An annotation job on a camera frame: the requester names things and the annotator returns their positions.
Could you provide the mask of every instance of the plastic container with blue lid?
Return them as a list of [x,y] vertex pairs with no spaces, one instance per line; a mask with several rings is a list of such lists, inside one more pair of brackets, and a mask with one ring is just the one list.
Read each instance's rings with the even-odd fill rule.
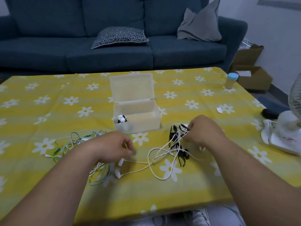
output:
[[224,87],[226,89],[232,89],[234,83],[236,82],[236,80],[238,79],[239,75],[236,73],[229,73],[226,79],[226,83],[224,85]]

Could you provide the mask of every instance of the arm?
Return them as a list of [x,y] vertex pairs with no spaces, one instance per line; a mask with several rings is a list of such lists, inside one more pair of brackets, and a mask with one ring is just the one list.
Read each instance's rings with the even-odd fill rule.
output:
[[223,70],[228,72],[229,67],[234,59],[234,56],[239,49],[246,32],[248,24],[241,20],[235,20],[219,16],[218,19],[219,32],[222,35],[221,44],[227,46],[226,58],[223,63]]
[[3,219],[9,225],[72,225],[89,171],[100,161],[111,163],[131,154],[130,137],[110,132],[73,148]]
[[0,16],[0,40],[11,39],[18,36],[17,24],[11,16]]
[[301,225],[301,193],[296,188],[229,140],[211,119],[198,116],[190,127],[185,140],[212,153],[247,225]]

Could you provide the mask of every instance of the wall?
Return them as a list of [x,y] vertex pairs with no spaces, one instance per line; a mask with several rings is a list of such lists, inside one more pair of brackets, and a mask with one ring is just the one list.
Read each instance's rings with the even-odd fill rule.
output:
[[6,6],[5,0],[0,0],[0,16],[9,15],[8,8]]
[[221,0],[219,15],[244,20],[251,42],[264,45],[256,65],[285,93],[301,73],[301,11],[256,5],[258,0]]

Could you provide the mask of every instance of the throw pillow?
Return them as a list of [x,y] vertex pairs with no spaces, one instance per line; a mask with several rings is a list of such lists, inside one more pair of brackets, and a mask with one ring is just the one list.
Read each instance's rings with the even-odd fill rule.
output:
[[218,9],[220,0],[214,0],[198,14],[189,8],[184,14],[184,21],[178,28],[178,39],[204,40],[217,42],[222,39],[218,27]]
[[107,27],[100,31],[91,49],[118,43],[143,44],[148,41],[149,39],[144,35],[144,30],[131,27]]

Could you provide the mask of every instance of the white shoe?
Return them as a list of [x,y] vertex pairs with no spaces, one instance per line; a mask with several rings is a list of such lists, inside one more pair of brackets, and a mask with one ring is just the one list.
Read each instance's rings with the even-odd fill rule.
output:
[[184,212],[183,214],[189,226],[210,226],[206,208]]

